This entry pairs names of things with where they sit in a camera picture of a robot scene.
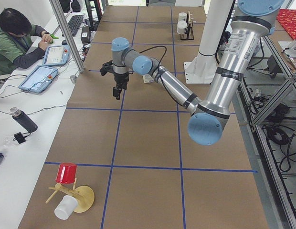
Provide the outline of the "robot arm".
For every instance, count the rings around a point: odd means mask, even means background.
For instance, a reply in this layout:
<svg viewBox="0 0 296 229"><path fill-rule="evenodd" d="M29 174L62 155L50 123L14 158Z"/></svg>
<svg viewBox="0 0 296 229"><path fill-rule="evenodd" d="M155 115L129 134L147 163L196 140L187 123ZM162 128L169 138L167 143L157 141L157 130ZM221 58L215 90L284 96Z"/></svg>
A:
<svg viewBox="0 0 296 229"><path fill-rule="evenodd" d="M102 65L102 75L112 73L120 98L129 71L149 75L191 114L190 138L200 145L220 140L230 117L229 105L259 40L270 35L283 2L281 0L213 0L210 3L198 55L184 64L188 83L209 83L204 100L173 76L155 58L130 47L126 38L112 40L112 60Z"/></svg>

